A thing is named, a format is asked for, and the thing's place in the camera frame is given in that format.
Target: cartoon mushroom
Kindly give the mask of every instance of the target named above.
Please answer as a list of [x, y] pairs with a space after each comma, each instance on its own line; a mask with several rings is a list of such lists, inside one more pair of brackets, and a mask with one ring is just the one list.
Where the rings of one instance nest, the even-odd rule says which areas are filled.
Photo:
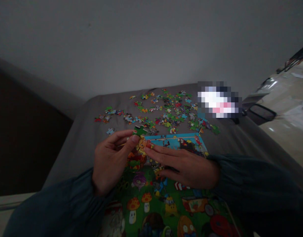
[[142, 197], [142, 202], [144, 203], [144, 212], [149, 212], [150, 206], [149, 202], [152, 200], [152, 195], [151, 193], [145, 193]]
[[136, 210], [139, 208], [139, 200], [137, 197], [130, 199], [127, 202], [126, 209], [130, 210], [129, 223], [134, 224], [136, 222]]

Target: bed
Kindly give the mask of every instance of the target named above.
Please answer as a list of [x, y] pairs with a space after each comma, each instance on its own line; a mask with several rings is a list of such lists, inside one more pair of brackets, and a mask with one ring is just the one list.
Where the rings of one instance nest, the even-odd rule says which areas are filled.
[[[124, 92], [117, 94], [99, 95], [87, 101], [80, 109], [71, 130], [64, 142], [64, 145], [45, 181], [44, 187], [48, 187], [57, 182], [77, 176], [86, 169], [93, 166], [94, 149], [97, 143], [108, 137], [106, 133], [109, 128], [118, 130], [134, 129], [133, 123], [128, 125], [123, 120], [123, 115], [114, 115], [109, 123], [94, 122], [94, 118], [104, 114], [106, 107], [113, 109], [125, 109], [126, 113], [135, 116], [148, 116], [154, 120], [160, 117], [164, 111], [155, 111], [153, 113], [140, 113], [134, 106], [135, 101], [142, 101], [146, 108], [153, 106], [150, 99], [142, 100], [142, 94], [155, 93], [164, 95], [162, 89], [155, 88], [150, 90], [140, 90], [133, 92]], [[168, 93], [175, 95], [181, 90], [192, 94], [191, 100], [197, 101], [197, 84], [186, 84], [174, 87], [166, 87]], [[244, 154], [277, 164], [286, 168], [291, 173], [293, 179], [303, 190], [303, 168], [288, 155], [274, 140], [272, 140], [264, 131], [254, 124], [248, 117], [240, 118], [240, 123], [235, 124], [231, 119], [208, 118], [210, 124], [219, 127], [220, 134], [215, 135], [210, 130], [204, 130], [201, 137], [210, 154]], [[190, 133], [188, 123], [185, 121], [178, 127], [177, 133]], [[169, 132], [164, 126], [156, 127], [159, 135], [165, 135]]]

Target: fingernail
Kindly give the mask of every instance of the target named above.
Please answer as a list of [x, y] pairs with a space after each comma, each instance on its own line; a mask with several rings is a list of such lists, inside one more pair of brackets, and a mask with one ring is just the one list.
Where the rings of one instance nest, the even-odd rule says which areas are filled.
[[135, 143], [138, 143], [138, 141], [139, 141], [139, 136], [133, 135], [133, 136], [131, 137], [131, 140], [132, 140], [133, 142], [135, 142]]

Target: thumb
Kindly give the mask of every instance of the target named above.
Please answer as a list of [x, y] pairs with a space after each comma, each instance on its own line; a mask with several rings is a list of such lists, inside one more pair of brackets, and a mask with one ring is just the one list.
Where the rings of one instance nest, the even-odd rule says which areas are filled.
[[159, 174], [183, 184], [183, 177], [177, 172], [172, 170], [163, 170]]
[[140, 137], [137, 135], [131, 136], [122, 149], [119, 151], [121, 156], [128, 156], [128, 154], [134, 149], [134, 147], [138, 144]]

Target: dark sleeve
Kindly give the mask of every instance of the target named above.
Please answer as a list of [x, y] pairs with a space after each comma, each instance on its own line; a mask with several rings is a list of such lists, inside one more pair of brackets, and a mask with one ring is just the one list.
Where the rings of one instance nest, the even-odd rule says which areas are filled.
[[25, 200], [13, 212], [4, 236], [96, 236], [113, 191], [94, 196], [92, 171]]
[[303, 192], [290, 174], [242, 155], [210, 155], [221, 167], [213, 193], [249, 228], [265, 236], [303, 236]]

